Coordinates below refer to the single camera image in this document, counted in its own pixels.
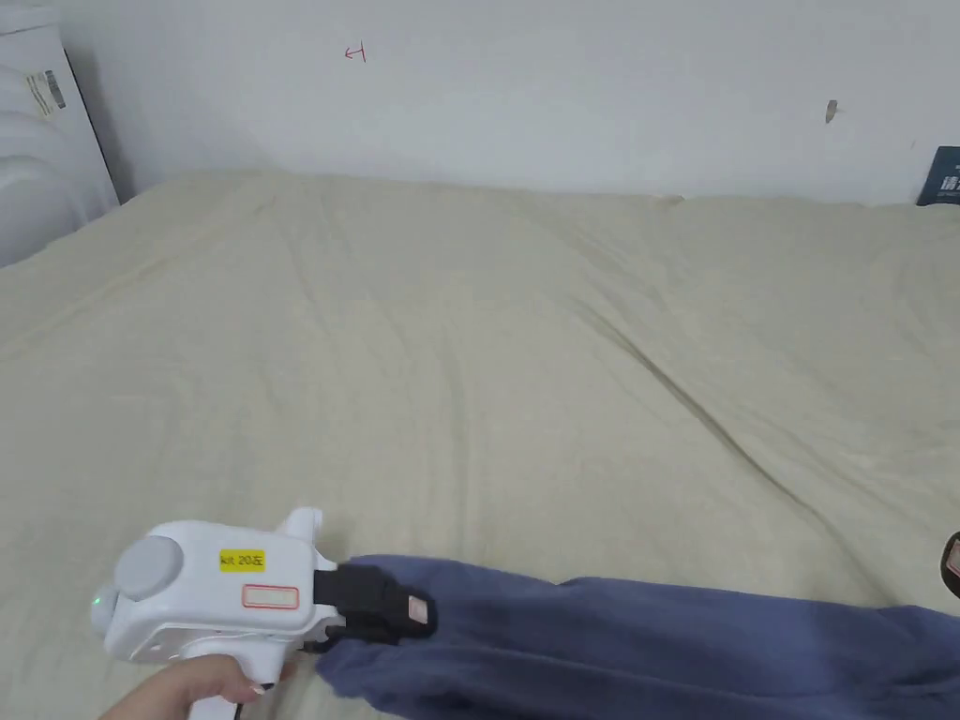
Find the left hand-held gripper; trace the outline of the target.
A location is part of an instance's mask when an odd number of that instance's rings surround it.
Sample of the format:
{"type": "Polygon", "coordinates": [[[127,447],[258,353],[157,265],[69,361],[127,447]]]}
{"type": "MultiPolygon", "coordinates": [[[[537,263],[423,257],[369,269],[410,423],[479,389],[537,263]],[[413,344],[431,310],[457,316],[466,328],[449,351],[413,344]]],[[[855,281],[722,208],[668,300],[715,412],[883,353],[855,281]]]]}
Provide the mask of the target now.
{"type": "Polygon", "coordinates": [[[435,600],[373,565],[346,565],[344,617],[314,599],[323,513],[299,507],[273,531],[199,520],[156,526],[127,548],[91,606],[106,651],[138,664],[224,654],[257,683],[273,683],[287,656],[313,642],[396,645],[431,638],[435,600]]]}

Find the person's left hand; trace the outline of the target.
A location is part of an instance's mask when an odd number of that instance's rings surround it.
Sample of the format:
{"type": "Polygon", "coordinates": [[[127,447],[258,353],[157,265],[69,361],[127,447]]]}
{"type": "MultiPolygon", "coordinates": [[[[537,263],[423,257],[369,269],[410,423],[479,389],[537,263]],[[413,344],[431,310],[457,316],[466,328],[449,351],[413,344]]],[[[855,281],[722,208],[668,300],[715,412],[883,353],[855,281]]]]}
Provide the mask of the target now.
{"type": "Polygon", "coordinates": [[[237,659],[210,654],[182,659],[139,683],[102,714],[102,719],[186,719],[192,706],[208,698],[236,705],[266,694],[251,680],[237,659]]]}

